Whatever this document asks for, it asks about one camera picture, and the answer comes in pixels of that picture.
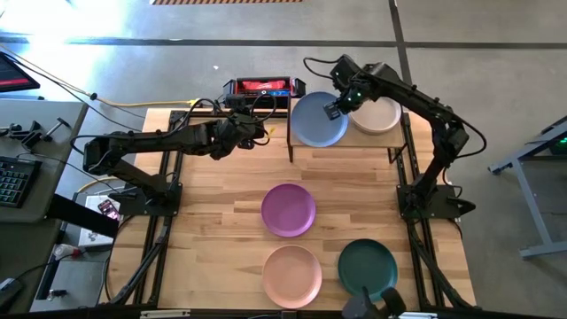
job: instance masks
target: keyboard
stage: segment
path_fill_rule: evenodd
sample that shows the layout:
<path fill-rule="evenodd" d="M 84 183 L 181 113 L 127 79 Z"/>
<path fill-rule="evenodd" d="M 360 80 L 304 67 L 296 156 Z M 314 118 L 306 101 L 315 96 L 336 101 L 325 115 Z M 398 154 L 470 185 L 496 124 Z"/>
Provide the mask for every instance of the keyboard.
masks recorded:
<path fill-rule="evenodd" d="M 37 160 L 0 156 L 0 206 L 20 208 L 41 166 Z"/>

